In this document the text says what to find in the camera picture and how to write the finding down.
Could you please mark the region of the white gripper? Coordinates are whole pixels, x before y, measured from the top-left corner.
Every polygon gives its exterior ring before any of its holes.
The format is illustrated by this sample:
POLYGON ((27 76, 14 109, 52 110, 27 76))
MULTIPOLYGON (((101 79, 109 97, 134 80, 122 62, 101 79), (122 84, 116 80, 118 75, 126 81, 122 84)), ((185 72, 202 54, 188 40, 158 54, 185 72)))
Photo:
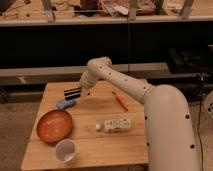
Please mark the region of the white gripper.
POLYGON ((81 89, 81 96, 86 97, 90 94, 90 88, 92 88, 96 82, 98 81, 98 78, 94 75, 92 75, 89 71, 85 71, 79 81, 81 89))

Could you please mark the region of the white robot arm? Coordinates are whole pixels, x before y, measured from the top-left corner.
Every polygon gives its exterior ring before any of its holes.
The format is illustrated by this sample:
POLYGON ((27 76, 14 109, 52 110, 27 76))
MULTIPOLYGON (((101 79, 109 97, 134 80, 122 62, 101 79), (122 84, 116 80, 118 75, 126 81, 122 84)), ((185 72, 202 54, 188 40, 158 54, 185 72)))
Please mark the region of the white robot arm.
POLYGON ((118 72, 108 57, 88 61, 80 87, 89 90, 100 79, 144 105, 149 171, 201 171, 189 105, 179 89, 118 72))

